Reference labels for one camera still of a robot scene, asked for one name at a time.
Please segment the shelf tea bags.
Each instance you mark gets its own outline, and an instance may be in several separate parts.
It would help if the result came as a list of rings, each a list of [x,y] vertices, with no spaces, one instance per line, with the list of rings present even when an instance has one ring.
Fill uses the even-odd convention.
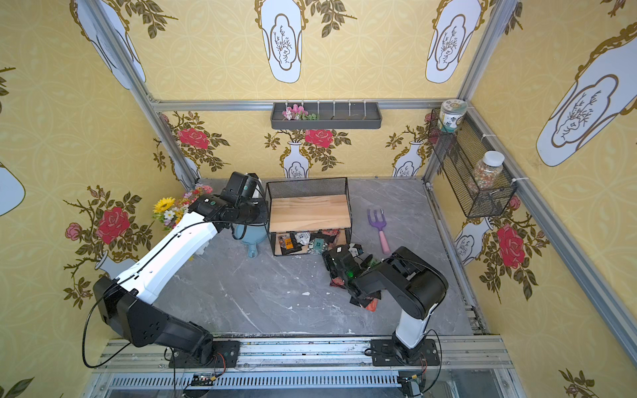
[[[322,255],[338,245],[348,244],[348,229],[323,229],[305,232],[272,232],[270,244],[275,256]]]

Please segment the da hong pao tea bag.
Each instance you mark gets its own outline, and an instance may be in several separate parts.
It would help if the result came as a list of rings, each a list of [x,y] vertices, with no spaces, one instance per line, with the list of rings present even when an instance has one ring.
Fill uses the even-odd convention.
[[[364,308],[372,313],[377,311],[379,301],[380,299],[378,297],[370,297],[370,296],[366,298],[362,298],[362,299],[354,298],[354,297],[350,298],[350,303],[352,305],[355,305],[360,308]]]

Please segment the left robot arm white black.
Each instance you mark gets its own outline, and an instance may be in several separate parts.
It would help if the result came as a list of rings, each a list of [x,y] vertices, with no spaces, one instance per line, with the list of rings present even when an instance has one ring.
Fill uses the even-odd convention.
[[[225,229],[261,227],[269,219],[263,186],[254,173],[234,172],[219,194],[202,194],[182,220],[141,260],[115,279],[94,285],[101,320],[137,348],[157,344],[193,353],[211,341],[198,325],[176,318],[154,302],[169,280],[204,245]]]

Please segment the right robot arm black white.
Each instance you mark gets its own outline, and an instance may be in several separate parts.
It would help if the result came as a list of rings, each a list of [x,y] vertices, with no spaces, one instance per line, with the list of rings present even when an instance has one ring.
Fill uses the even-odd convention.
[[[371,311],[387,293],[401,309],[391,338],[372,341],[365,352],[374,366],[441,364],[437,339],[426,337],[431,315],[449,288],[439,270],[404,246],[380,262],[358,244],[338,245],[322,258],[331,285],[346,290],[352,305]]]

